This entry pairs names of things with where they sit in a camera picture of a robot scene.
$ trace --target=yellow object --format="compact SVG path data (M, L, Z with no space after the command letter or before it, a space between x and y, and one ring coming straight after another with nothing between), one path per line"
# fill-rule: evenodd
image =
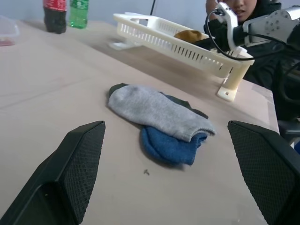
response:
M205 39L202 33L197 30L184 30L175 34L174 37L189 43L195 43L196 41Z

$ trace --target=cola bottle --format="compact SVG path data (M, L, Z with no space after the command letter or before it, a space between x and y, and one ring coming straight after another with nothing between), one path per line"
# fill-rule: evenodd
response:
M45 25L48 32L66 32L66 0L44 0Z

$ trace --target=table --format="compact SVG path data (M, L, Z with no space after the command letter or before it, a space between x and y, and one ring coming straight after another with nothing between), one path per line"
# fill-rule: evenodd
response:
M278 131L270 91L243 81L234 103L226 102L215 95L222 82L217 77L144 47L111 49L108 43L120 38L102 22L62 35L46 33L40 21L18 25L18 44L0 48L0 215L68 131L97 120L105 121L106 132L82 224L239 225L238 219L260 214L227 123ZM141 148L140 126L106 107L106 93L118 83L189 101L209 115L218 134L201 146L191 167L153 162Z

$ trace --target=plastic container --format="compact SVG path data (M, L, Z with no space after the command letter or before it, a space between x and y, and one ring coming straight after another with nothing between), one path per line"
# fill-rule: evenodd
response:
M19 35L15 21L0 15L0 46L15 45Z
M118 34L125 37L126 41L114 43L111 47L121 50L144 45L197 69L224 78L217 95L227 101L234 100L241 80L254 63L254 60L232 60L215 50L208 51L177 39L174 37L176 33L192 29L156 16L125 13L114 14L114 19L118 22ZM147 25L140 24L140 20L147 20ZM228 53L234 57L252 57L242 47Z
M67 30L67 3L66 0L44 0L44 23L50 33L62 34Z

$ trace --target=gray sock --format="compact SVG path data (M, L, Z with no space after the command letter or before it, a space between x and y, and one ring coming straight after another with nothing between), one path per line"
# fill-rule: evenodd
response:
M122 87L110 96L108 106L127 120L155 127L186 142L190 142L198 133L216 133L208 119L151 88L134 85Z

